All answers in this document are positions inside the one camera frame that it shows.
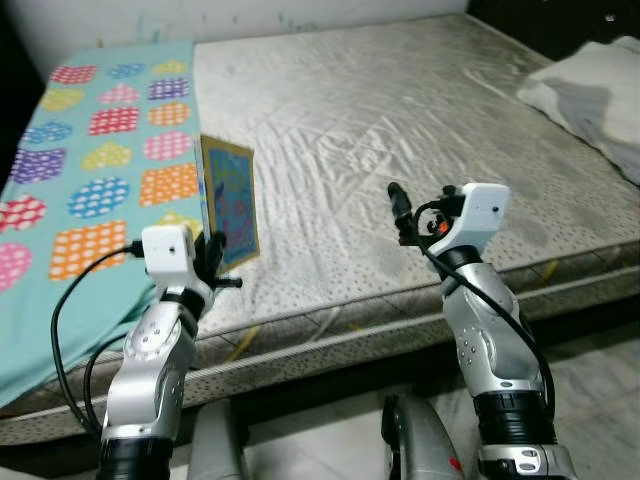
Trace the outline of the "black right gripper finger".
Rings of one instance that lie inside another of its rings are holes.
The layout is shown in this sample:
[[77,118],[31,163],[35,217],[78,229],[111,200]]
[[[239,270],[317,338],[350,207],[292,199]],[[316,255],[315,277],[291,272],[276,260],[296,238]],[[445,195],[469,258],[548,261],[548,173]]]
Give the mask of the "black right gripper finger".
[[398,242],[401,246],[411,246],[413,242],[413,206],[401,184],[388,184],[387,193],[390,198],[390,210],[394,216],[394,224],[398,230]]

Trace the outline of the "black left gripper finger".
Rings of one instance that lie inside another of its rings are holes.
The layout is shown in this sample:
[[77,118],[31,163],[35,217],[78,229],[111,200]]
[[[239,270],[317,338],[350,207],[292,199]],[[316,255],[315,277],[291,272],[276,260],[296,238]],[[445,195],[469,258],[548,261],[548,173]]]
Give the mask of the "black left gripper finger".
[[202,283],[230,282],[228,276],[223,278],[218,273],[225,244],[227,244],[227,237],[218,230],[201,233],[197,237],[197,278]]

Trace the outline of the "blue yellow children's book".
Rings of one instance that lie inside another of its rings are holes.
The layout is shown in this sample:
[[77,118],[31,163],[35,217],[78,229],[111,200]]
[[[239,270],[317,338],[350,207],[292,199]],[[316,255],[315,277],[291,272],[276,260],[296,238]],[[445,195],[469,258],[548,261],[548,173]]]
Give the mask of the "blue yellow children's book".
[[260,255],[253,150],[210,134],[201,134],[198,146],[206,229],[224,234],[218,271],[225,274]]

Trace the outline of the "white quilted mattress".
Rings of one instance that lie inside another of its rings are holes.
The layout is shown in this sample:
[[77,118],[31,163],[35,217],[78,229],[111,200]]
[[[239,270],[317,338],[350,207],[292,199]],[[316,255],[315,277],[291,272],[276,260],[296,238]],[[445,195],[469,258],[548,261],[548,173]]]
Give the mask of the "white quilted mattress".
[[[193,45],[200,134],[252,148],[260,255],[198,321],[195,371],[442,312],[389,183],[511,188],[483,252],[518,294],[639,265],[639,191],[518,100],[545,59],[466,15]],[[56,379],[0,421],[63,407]]]

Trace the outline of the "teal blanket with colourful shapes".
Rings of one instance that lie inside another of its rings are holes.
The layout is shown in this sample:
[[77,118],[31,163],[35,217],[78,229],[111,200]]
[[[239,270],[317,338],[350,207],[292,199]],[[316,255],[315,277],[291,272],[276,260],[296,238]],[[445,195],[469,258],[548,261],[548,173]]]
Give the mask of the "teal blanket with colourful shapes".
[[122,247],[151,225],[204,227],[195,47],[77,52],[49,87],[0,192],[0,408],[128,332],[154,297]]

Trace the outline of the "grey robot left leg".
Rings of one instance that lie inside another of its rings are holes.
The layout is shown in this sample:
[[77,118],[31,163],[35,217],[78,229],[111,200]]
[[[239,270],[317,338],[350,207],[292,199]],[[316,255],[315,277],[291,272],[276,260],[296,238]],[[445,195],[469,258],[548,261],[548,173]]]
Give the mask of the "grey robot left leg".
[[196,416],[187,480],[250,479],[243,439],[230,399],[205,404]]

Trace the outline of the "grey robot leg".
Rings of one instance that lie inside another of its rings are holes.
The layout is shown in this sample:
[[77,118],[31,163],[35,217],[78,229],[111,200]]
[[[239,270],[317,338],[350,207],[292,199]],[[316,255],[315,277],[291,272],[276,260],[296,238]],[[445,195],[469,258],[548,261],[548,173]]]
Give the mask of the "grey robot leg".
[[392,394],[381,407],[388,480],[465,480],[451,436],[428,399]]
[[243,439],[230,399],[205,404],[196,416],[187,480],[250,479]]

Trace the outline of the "white pillow with tree print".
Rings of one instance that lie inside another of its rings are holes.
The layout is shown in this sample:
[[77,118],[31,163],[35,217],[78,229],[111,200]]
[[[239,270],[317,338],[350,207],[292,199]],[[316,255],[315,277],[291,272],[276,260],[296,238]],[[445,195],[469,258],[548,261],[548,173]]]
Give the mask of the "white pillow with tree print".
[[640,183],[640,40],[589,41],[530,74],[517,97],[602,152]]

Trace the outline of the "grey robot right leg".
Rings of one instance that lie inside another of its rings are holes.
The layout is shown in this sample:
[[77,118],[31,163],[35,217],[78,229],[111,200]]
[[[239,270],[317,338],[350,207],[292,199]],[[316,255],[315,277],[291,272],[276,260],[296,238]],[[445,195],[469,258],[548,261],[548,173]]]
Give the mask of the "grey robot right leg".
[[428,399],[392,394],[381,407],[388,480],[465,480],[451,436]]

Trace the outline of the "dark tufted headboard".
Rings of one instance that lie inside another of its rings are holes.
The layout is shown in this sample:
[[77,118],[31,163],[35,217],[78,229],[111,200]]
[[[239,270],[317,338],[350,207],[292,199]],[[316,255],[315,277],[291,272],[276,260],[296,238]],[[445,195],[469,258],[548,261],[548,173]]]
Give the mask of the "dark tufted headboard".
[[640,38],[639,0],[468,0],[466,13],[550,60],[588,41]]

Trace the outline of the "dark bed frame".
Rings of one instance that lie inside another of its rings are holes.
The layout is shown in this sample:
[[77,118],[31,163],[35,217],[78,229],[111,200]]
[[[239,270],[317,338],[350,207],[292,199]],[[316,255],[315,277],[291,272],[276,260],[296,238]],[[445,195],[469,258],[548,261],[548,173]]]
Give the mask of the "dark bed frame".
[[[589,337],[636,335],[639,301],[634,268],[518,294],[521,314],[553,364],[558,443],[570,452],[582,480],[625,480],[640,472],[637,351],[621,360],[577,357]],[[186,442],[198,408],[215,401],[228,399],[236,419],[247,425],[438,378],[445,380],[445,396],[436,407],[454,443],[474,444],[471,399],[462,390],[454,342],[439,310],[193,371],[184,384],[179,438]],[[96,458],[95,444],[63,407],[0,421],[0,467],[55,477],[82,474]]]

